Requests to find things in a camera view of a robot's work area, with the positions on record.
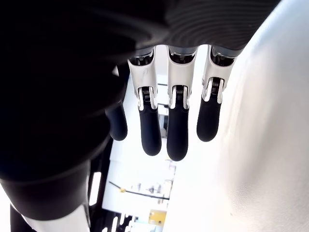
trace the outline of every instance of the white curved surface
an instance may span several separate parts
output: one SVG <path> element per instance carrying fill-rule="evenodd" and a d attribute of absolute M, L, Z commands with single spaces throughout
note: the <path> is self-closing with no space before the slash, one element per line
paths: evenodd
<path fill-rule="evenodd" d="M 284 0 L 238 58 L 218 136 L 190 133 L 164 232 L 309 231 L 308 12 Z"/>
<path fill-rule="evenodd" d="M 69 215 L 57 220 L 38 221 L 24 217 L 36 232 L 89 232 L 84 206 L 80 205 Z"/>

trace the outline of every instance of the yellow object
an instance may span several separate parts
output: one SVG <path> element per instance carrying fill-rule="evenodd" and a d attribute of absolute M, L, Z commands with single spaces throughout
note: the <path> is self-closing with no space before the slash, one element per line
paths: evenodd
<path fill-rule="evenodd" d="M 148 223 L 157 226 L 164 226 L 165 217 L 166 211 L 152 209 L 150 210 Z"/>

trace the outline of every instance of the black cable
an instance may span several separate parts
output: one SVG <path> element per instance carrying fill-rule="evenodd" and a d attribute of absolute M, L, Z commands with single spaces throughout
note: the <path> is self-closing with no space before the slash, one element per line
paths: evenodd
<path fill-rule="evenodd" d="M 109 181 L 109 183 L 111 183 L 112 185 L 114 185 L 115 187 L 117 187 L 119 189 L 122 189 L 121 187 L 119 187 L 118 185 L 114 184 L 111 181 Z M 126 190 L 125 192 L 141 195 L 141 196 L 144 196 L 144 197 L 151 197 L 151 198 L 157 198 L 157 199 L 162 199 L 162 200 L 169 200 L 169 198 L 167 198 L 167 197 L 157 197 L 157 196 L 153 196 L 153 195 L 143 194 L 143 193 L 139 193 L 139 192 L 132 192 L 132 191 L 128 191 L 128 190 Z"/>

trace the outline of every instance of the black rubber fingertip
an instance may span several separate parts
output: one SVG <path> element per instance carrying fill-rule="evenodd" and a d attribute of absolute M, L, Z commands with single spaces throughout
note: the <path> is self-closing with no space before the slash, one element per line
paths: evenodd
<path fill-rule="evenodd" d="M 209 101 L 201 99 L 197 119 L 197 136 L 203 142 L 209 142 L 216 136 L 219 127 L 221 104 L 217 98 L 210 98 Z"/>
<path fill-rule="evenodd" d="M 180 104 L 169 109 L 167 151 L 173 161 L 181 161 L 188 151 L 188 115 Z"/>
<path fill-rule="evenodd" d="M 105 114 L 110 121 L 110 135 L 114 140 L 122 141 L 127 136 L 126 115 L 122 101 L 112 108 L 105 110 Z"/>
<path fill-rule="evenodd" d="M 144 109 L 140 111 L 140 132 L 145 153 L 149 156 L 157 155 L 162 146 L 158 109 L 144 105 Z"/>

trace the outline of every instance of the fluorescent light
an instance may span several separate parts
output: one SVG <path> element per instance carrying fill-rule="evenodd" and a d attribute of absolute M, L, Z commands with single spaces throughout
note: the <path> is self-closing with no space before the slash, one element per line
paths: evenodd
<path fill-rule="evenodd" d="M 89 205 L 94 205 L 98 200 L 98 188 L 100 186 L 101 173 L 94 173 L 90 192 Z"/>
<path fill-rule="evenodd" d="M 118 222 L 118 217 L 114 217 L 114 220 L 112 221 L 112 231 L 111 232 L 116 232 L 117 222 Z"/>
<path fill-rule="evenodd" d="M 121 214 L 121 217 L 120 217 L 120 225 L 122 225 L 125 221 L 125 214 Z"/>

